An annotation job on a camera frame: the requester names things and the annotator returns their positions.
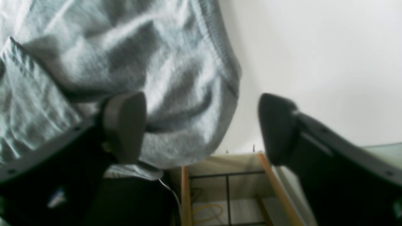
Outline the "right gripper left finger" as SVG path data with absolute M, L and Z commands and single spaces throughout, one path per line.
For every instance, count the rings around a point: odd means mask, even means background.
M 86 226 L 113 164 L 135 164 L 147 118 L 143 92 L 112 96 L 100 113 L 1 167 L 1 221 L 9 226 Z

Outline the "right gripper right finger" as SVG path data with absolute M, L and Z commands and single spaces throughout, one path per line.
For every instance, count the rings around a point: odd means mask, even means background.
M 262 94 L 258 118 L 270 163 L 297 176 L 319 226 L 401 225 L 401 169 L 299 112 L 290 99 Z

